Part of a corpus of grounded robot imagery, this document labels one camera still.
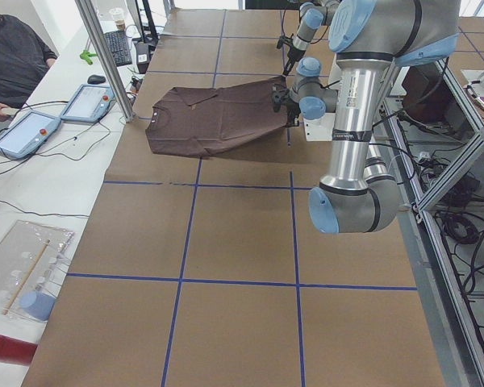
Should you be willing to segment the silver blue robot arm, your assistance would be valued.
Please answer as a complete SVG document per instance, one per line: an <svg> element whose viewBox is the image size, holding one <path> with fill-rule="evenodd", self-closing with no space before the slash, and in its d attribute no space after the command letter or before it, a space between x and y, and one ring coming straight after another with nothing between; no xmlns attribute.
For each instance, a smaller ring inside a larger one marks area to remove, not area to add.
<svg viewBox="0 0 484 387"><path fill-rule="evenodd" d="M373 119L383 93L402 67L449 57L457 46L458 1L313 1L299 5L285 73L292 86L274 97L276 106L294 103L307 120L335 116L327 173L309 193L314 226L327 234L380 231L399 207L396 180L372 144ZM340 88L319 81L320 62L307 56L317 30L328 27L328 46L341 71Z"/></svg>
<svg viewBox="0 0 484 387"><path fill-rule="evenodd" d="M290 36L282 33L277 41L277 49L284 46L289 48L282 71L283 77L288 76L294 65L304 57L319 28L332 24L339 5L340 1L307 1L299 5L299 24L296 33Z"/></svg>

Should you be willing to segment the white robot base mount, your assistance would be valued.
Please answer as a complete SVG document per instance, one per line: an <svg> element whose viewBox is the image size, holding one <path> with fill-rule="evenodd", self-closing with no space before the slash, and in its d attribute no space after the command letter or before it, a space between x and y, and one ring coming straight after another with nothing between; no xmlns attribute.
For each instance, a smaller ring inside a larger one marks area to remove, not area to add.
<svg viewBox="0 0 484 387"><path fill-rule="evenodd" d="M336 60L332 61L332 67L328 74L328 88L336 91L340 90L341 70L336 64ZM321 119L303 120L303 127L305 131L306 141L331 141L332 130L335 122L334 113L326 113Z"/></svg>

